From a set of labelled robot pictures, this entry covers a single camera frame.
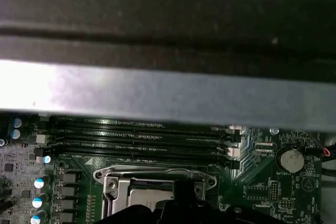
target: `electrolytic capacitor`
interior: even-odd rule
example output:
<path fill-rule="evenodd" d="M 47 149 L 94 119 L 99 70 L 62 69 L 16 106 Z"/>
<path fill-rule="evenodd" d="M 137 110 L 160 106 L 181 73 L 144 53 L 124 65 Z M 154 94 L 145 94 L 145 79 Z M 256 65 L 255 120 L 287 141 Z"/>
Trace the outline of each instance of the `electrolytic capacitor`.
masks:
<path fill-rule="evenodd" d="M 37 189 L 43 188 L 45 185 L 49 184 L 50 177 L 48 175 L 43 175 L 41 178 L 37 178 L 34 182 L 34 186 Z"/>
<path fill-rule="evenodd" d="M 35 208 L 40 208 L 43 204 L 47 203 L 49 196 L 47 194 L 40 194 L 37 198 L 33 199 L 32 205 Z"/>
<path fill-rule="evenodd" d="M 49 164 L 50 162 L 51 162 L 51 157 L 50 156 L 43 157 L 43 163 Z"/>
<path fill-rule="evenodd" d="M 22 129 L 22 130 L 14 129 L 10 133 L 10 137 L 12 139 L 19 139 L 19 138 L 23 138 L 26 136 L 27 136 L 27 131 L 25 129 Z"/>
<path fill-rule="evenodd" d="M 30 224 L 41 224 L 44 221 L 46 221 L 47 218 L 48 218 L 47 212 L 45 212 L 44 210 L 40 210 L 34 216 L 31 217 Z"/>
<path fill-rule="evenodd" d="M 11 200 L 8 200 L 0 204 L 0 214 L 3 214 L 5 211 L 7 211 L 9 208 L 13 206 L 14 206 L 14 203 Z"/>
<path fill-rule="evenodd" d="M 14 118 L 12 121 L 12 125 L 14 128 L 26 127 L 28 125 L 28 121 L 24 118 Z"/>

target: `red wire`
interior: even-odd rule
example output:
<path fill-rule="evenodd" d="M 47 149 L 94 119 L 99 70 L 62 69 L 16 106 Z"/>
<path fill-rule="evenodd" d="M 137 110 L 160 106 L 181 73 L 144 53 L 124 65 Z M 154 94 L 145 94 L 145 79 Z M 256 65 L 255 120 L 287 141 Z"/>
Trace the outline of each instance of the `red wire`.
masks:
<path fill-rule="evenodd" d="M 326 157 L 330 157 L 330 151 L 327 148 L 323 148 L 323 153 Z"/>

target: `motherboard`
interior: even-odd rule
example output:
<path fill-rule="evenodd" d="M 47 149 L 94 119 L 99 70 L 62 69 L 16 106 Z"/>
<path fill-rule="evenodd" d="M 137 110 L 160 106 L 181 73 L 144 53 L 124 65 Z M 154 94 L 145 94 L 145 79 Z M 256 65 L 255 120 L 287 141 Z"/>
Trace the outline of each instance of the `motherboard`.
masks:
<path fill-rule="evenodd" d="M 93 224 L 137 204 L 155 211 L 178 179 L 214 209 L 318 223 L 314 148 L 298 130 L 3 114 L 0 224 Z"/>

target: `screw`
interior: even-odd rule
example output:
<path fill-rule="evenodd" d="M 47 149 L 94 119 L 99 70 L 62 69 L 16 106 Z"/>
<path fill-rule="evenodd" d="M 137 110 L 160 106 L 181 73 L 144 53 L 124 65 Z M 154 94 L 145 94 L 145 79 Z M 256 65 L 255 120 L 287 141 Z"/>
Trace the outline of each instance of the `screw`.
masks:
<path fill-rule="evenodd" d="M 278 135 L 280 130 L 278 128 L 269 128 L 269 132 L 272 134 L 272 135 Z"/>
<path fill-rule="evenodd" d="M 208 184 L 210 186 L 213 186 L 215 184 L 215 181 L 211 178 L 211 179 L 208 180 Z"/>
<path fill-rule="evenodd" d="M 98 179 L 101 178 L 101 176 L 103 176 L 103 175 L 100 172 L 96 173 L 96 175 L 95 175 L 95 177 L 98 178 Z"/>
<path fill-rule="evenodd" d="M 4 147 L 6 144 L 6 141 L 3 139 L 0 139 L 0 147 Z"/>
<path fill-rule="evenodd" d="M 117 187 L 117 181 L 115 179 L 112 179 L 109 186 L 112 188 L 112 189 L 115 189 Z"/>
<path fill-rule="evenodd" d="M 241 214 L 243 212 L 243 210 L 239 207 L 236 207 L 233 209 L 233 212 L 235 212 L 236 214 Z"/>

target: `chip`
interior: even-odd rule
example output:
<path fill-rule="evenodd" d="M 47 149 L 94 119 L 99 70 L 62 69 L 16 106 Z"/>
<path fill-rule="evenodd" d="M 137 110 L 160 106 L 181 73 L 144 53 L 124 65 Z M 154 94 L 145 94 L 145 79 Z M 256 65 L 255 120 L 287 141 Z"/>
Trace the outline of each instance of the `chip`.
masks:
<path fill-rule="evenodd" d="M 65 173 L 63 177 L 64 183 L 76 183 L 76 174 Z"/>
<path fill-rule="evenodd" d="M 29 190 L 23 190 L 21 193 L 21 199 L 29 199 L 30 198 L 30 191 Z"/>
<path fill-rule="evenodd" d="M 70 212 L 61 212 L 60 217 L 59 217 L 59 221 L 60 222 L 70 222 L 70 223 L 72 223 L 72 221 L 74 220 L 73 216 L 74 216 L 74 214 L 72 214 Z"/>
<path fill-rule="evenodd" d="M 74 187 L 58 186 L 56 191 L 61 192 L 63 196 L 74 196 L 76 189 Z"/>
<path fill-rule="evenodd" d="M 62 209 L 73 209 L 75 201 L 72 199 L 63 199 L 61 201 L 61 208 Z"/>
<path fill-rule="evenodd" d="M 13 167 L 14 167 L 13 164 L 5 164 L 4 171 L 11 173 L 13 171 Z"/>

